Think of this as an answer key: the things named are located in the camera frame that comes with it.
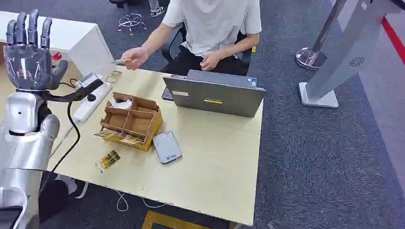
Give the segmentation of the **person's left hand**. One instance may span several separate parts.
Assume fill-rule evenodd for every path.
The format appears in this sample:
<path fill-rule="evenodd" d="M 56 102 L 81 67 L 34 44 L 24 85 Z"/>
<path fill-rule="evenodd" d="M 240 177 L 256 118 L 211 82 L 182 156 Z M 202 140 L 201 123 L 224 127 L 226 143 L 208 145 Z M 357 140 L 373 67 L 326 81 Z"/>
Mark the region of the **person's left hand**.
<path fill-rule="evenodd" d="M 219 61 L 222 59 L 220 51 L 214 51 L 207 53 L 203 60 L 200 62 L 201 70 L 203 71 L 211 71 L 213 70 Z"/>

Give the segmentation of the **person's right hand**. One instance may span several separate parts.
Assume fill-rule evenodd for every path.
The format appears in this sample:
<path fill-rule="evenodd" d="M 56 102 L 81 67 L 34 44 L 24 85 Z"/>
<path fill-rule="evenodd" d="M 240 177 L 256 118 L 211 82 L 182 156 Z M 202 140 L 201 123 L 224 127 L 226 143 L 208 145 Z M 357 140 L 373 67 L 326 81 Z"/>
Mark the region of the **person's right hand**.
<path fill-rule="evenodd" d="M 128 70 L 138 69 L 149 58 L 150 53 L 142 48 L 136 47 L 125 51 L 121 59 L 124 60 L 124 64 Z"/>

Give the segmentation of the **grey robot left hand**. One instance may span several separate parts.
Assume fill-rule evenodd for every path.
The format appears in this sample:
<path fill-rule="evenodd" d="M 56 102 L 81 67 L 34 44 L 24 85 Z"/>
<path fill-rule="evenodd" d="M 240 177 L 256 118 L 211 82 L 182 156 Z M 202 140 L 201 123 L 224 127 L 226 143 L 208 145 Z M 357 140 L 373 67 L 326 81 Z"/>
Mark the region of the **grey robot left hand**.
<path fill-rule="evenodd" d="M 25 20 L 29 16 L 28 28 Z M 5 68 L 9 80 L 19 90 L 56 90 L 68 68 L 68 61 L 60 60 L 53 65 L 50 52 L 52 18 L 45 18 L 42 34 L 38 35 L 39 11 L 33 9 L 28 15 L 19 13 L 10 20 L 3 47 Z"/>

